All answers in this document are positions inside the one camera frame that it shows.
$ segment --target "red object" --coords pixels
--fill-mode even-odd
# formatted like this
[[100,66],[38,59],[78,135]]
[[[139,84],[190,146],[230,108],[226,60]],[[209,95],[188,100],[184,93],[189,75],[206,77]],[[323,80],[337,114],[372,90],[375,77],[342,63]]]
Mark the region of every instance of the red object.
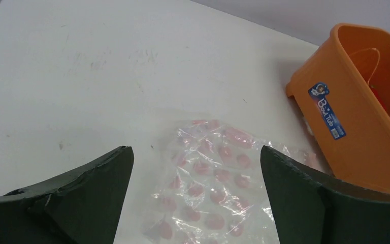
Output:
[[250,186],[250,177],[242,174],[237,174],[234,178],[235,184],[240,188],[248,188]]
[[178,175],[176,175],[176,177],[174,177],[174,180],[170,183],[169,185],[169,188],[170,189],[178,189],[180,188],[180,177]]
[[191,197],[198,197],[198,196],[200,196],[201,194],[204,193],[204,188],[200,184],[192,183],[192,184],[189,185],[189,189],[187,190],[187,193]]
[[250,206],[249,201],[247,201],[243,197],[237,197],[237,199],[235,199],[234,201],[235,201],[234,206],[238,208],[240,211],[246,211]]
[[370,90],[374,94],[374,96],[377,98],[377,100],[379,101],[380,105],[382,105],[383,109],[385,109],[385,111],[386,111],[385,104],[380,99],[379,93],[377,93],[376,89],[372,85],[370,85]]
[[171,239],[173,237],[173,230],[171,229],[170,224],[168,224],[165,221],[162,221],[159,224],[159,229],[160,229],[160,236],[164,239]]
[[241,234],[243,234],[243,229],[244,229],[244,226],[243,226],[243,223],[241,223],[241,222],[232,221],[229,224],[229,230],[230,230],[230,234],[232,236],[235,236],[235,237],[240,236]]
[[237,156],[237,163],[243,168],[247,169],[250,167],[251,160],[246,154]]
[[230,179],[231,173],[225,169],[216,169],[214,171],[216,179],[220,182],[226,182]]
[[226,194],[221,190],[213,190],[210,193],[210,200],[213,203],[221,204],[225,200]]
[[186,215],[187,219],[190,221],[198,221],[201,219],[201,213],[196,211],[190,206],[186,206],[183,209],[183,213]]
[[160,208],[162,211],[174,212],[177,209],[177,204],[173,198],[163,197],[160,199]]
[[219,148],[219,156],[222,159],[224,164],[230,164],[233,159],[233,154],[231,152],[231,148],[224,146]]
[[225,225],[225,219],[218,213],[209,213],[205,225],[211,230],[221,230]]

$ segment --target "basket label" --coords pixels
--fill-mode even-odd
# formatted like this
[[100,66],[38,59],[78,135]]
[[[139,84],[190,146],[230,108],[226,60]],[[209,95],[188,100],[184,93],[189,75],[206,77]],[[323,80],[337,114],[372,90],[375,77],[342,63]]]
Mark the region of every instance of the basket label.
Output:
[[330,93],[328,86],[325,83],[317,83],[309,89],[310,97],[315,101],[316,107],[322,115],[323,121],[328,127],[334,140],[338,140],[346,136],[344,128],[336,117],[331,105],[328,103],[326,96]]

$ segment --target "table surface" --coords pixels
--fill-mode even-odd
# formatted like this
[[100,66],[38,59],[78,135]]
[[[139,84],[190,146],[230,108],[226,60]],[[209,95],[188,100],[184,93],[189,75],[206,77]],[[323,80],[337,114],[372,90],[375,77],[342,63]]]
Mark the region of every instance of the table surface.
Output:
[[132,146],[115,243],[143,243],[135,223],[175,121],[313,150],[284,86],[316,49],[189,0],[2,1],[0,195]]

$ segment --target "clear plastic bag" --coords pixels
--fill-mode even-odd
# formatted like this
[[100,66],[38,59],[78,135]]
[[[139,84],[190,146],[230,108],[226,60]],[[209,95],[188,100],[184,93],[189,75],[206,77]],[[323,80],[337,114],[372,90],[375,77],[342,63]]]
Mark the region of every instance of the clear plastic bag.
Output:
[[179,128],[164,152],[143,234],[154,244],[279,243],[259,162],[264,145],[301,163],[308,157],[218,120]]

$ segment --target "orange plastic basket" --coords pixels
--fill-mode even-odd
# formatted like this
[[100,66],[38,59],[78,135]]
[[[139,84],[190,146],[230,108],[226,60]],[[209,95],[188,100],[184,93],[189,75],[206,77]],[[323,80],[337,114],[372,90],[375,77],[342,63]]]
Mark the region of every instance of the orange plastic basket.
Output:
[[337,178],[390,193],[389,33],[335,26],[294,73],[286,94],[297,101]]

